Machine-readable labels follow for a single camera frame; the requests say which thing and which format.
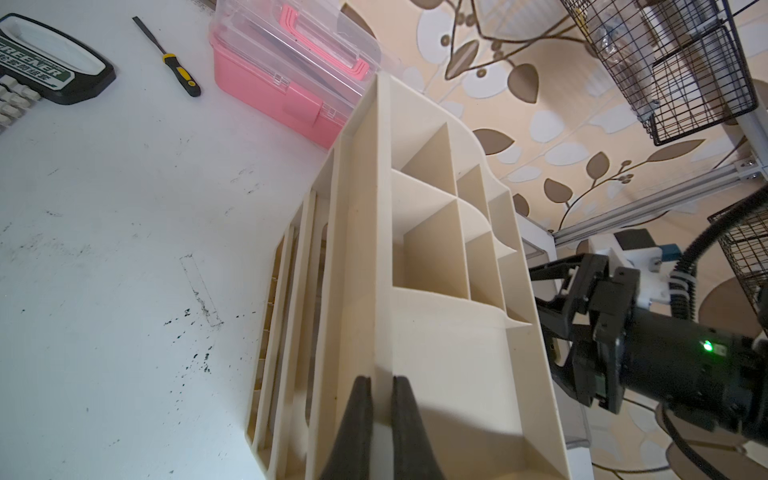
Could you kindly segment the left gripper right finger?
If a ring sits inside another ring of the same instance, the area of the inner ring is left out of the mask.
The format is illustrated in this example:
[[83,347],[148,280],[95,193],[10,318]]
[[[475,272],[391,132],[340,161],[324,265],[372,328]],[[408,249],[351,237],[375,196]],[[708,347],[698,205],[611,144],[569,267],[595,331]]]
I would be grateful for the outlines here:
[[395,479],[444,479],[433,453],[411,384],[394,376],[391,397]]

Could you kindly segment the pink plastic toolbox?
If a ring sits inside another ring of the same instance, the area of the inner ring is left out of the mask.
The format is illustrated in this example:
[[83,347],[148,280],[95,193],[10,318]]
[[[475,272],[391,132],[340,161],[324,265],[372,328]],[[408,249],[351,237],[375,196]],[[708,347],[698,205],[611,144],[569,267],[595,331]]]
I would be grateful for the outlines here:
[[330,1],[219,1],[209,40],[221,90],[325,149],[379,71],[404,71]]

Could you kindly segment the yellow black screwdriver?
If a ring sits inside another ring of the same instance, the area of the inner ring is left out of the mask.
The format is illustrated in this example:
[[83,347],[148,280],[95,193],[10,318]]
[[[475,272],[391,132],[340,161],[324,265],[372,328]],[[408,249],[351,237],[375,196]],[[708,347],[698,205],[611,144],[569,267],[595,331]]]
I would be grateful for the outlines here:
[[175,79],[182,86],[185,92],[192,98],[198,98],[202,94],[202,89],[194,77],[188,72],[188,70],[181,65],[176,55],[168,53],[159,43],[155,35],[149,30],[144,22],[138,17],[134,16],[132,21],[137,25],[141,32],[147,37],[147,39],[155,45],[155,47],[162,54],[163,63],[172,71]]

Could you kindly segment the beige drawer organizer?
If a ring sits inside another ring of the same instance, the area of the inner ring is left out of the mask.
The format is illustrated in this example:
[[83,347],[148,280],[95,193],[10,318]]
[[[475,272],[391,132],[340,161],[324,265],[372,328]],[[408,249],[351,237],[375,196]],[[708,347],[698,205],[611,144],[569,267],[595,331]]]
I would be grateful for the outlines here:
[[268,479],[320,479],[356,377],[370,479],[395,479],[394,376],[446,479],[567,479],[511,191],[479,140],[379,74],[277,245],[247,443]]

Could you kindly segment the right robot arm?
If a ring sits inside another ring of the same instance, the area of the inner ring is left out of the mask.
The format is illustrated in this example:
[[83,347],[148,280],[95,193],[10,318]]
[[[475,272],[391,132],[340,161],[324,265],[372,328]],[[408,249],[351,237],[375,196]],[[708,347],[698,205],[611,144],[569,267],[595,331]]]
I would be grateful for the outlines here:
[[694,319],[699,259],[763,207],[759,189],[727,210],[686,249],[645,229],[591,237],[583,253],[532,267],[556,280],[536,303],[555,383],[584,406],[618,413],[627,391],[658,402],[674,446],[712,479],[721,472],[680,434],[683,420],[767,441],[767,344]]

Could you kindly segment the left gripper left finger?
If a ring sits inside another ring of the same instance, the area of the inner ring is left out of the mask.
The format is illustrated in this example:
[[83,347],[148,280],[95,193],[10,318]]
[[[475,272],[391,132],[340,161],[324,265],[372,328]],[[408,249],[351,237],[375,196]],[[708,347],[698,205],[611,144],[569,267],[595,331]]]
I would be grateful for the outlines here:
[[369,478],[373,413],[371,379],[358,376],[353,382],[331,454],[320,479]]

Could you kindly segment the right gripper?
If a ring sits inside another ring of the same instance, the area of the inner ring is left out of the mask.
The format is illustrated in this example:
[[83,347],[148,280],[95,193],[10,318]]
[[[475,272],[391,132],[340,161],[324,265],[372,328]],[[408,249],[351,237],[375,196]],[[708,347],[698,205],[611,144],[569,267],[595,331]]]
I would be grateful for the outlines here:
[[676,262],[675,244],[659,245],[646,229],[599,234],[586,249],[529,269],[533,283],[558,281],[550,299],[535,299],[555,383],[584,406],[618,413],[626,330],[639,309],[670,302],[662,265]]

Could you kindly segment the aluminium frame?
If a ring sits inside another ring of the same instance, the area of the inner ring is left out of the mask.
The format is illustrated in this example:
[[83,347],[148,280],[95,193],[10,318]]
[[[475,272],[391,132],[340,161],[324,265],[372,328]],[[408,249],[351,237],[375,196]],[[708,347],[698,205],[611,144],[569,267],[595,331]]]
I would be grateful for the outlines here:
[[767,177],[767,111],[763,106],[738,118],[751,149],[744,160],[709,170],[677,185],[648,195],[553,234],[557,247],[593,235],[638,224],[683,204],[727,190],[741,182]]

